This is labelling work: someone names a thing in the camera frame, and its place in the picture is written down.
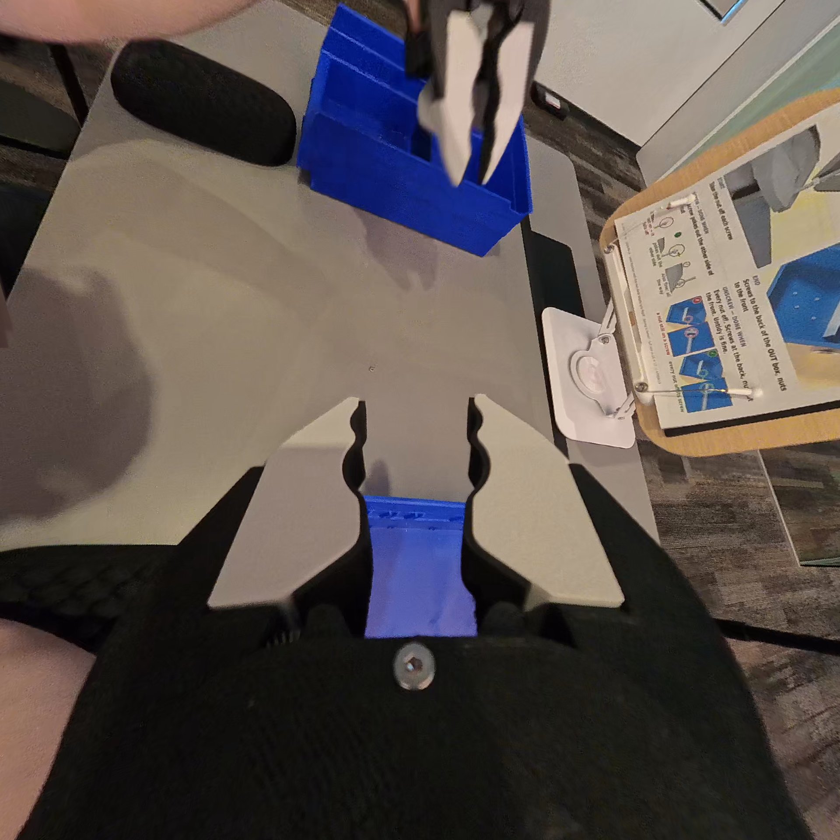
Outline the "person's left forearm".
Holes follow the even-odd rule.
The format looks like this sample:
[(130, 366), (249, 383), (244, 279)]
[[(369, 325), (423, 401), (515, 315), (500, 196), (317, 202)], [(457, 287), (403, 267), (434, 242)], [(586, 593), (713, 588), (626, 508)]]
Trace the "person's left forearm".
[(2, 35), (78, 45), (188, 35), (253, 1), (2, 1)]

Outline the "black office chair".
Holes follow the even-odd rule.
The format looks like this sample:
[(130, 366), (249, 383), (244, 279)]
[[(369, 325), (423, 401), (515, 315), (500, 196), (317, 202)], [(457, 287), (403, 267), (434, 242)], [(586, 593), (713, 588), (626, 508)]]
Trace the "black office chair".
[(68, 161), (88, 119), (88, 100), (66, 45), (47, 44), (73, 117), (34, 93), (1, 80), (2, 146)]

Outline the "white stand base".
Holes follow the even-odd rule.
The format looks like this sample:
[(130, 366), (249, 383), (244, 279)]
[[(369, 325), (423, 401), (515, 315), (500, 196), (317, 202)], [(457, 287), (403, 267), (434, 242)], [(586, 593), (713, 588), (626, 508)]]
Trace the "white stand base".
[(553, 418), (563, 436), (584, 444), (630, 449), (636, 435), (614, 319), (597, 323), (545, 308), (542, 336)]

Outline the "person's right forearm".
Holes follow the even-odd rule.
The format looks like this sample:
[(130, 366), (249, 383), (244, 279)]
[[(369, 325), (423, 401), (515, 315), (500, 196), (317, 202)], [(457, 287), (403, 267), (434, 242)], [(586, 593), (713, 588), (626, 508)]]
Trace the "person's right forearm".
[(50, 633), (1, 621), (2, 839), (26, 823), (94, 660)]

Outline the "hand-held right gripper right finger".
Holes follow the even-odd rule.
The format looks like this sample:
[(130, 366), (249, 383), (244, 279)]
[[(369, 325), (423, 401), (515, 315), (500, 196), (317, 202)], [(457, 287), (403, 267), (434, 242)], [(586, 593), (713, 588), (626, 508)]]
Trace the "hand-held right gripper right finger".
[(480, 636), (574, 637), (621, 624), (625, 595), (570, 461), (485, 394), (469, 399), (461, 578)]

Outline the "blue divided plastic bin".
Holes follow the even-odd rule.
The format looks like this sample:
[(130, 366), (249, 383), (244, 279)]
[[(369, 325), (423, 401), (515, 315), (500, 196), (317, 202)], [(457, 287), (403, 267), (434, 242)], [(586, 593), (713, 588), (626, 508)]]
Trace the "blue divided plastic bin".
[(311, 80), (297, 166), (315, 192), (486, 256), (532, 211), (523, 119), (485, 185), (473, 131), (465, 178), (453, 186), (435, 138), (430, 163), (410, 151), (424, 84), (406, 77), (403, 60), (400, 38), (339, 5)]

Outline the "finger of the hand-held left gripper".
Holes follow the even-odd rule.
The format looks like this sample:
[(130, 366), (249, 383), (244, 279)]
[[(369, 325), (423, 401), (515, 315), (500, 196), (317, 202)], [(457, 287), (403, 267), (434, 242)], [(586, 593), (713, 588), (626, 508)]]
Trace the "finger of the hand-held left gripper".
[(492, 111), (492, 119), (486, 127), (482, 144), (480, 178), (483, 185), (495, 172), (521, 117), (529, 87), (533, 34), (533, 23), (520, 21), (501, 40), (496, 52), (496, 86), (493, 91), (498, 96), (497, 104), (488, 108)]
[(453, 186), (464, 180), (473, 151), (476, 117), (485, 117), (486, 93), (476, 94), (487, 32), (468, 9), (427, 10), (432, 73), (417, 104), (422, 127), (437, 139)]

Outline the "large window with blinds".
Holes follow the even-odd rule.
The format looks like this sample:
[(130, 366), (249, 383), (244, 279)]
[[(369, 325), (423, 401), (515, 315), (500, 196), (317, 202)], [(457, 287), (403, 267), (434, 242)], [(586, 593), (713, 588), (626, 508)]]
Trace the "large window with blinds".
[(769, 17), (782, 1), (697, 1), (720, 25), (729, 25), (744, 9), (757, 15), (759, 23)]

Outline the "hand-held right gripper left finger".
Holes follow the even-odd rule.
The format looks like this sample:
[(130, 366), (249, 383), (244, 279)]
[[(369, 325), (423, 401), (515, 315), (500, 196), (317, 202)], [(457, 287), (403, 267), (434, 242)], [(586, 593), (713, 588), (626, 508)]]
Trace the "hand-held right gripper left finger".
[(365, 479), (364, 400), (351, 396), (270, 456), (230, 544), (208, 606), (274, 606), (301, 626), (335, 607), (362, 637), (373, 582)]

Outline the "black floor power box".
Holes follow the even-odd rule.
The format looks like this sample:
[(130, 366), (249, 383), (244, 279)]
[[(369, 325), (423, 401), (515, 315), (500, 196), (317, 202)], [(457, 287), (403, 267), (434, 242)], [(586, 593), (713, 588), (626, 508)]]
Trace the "black floor power box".
[(563, 100), (558, 93), (545, 87), (540, 82), (532, 82), (530, 97), (535, 107), (556, 119), (566, 120), (571, 114), (570, 104)]

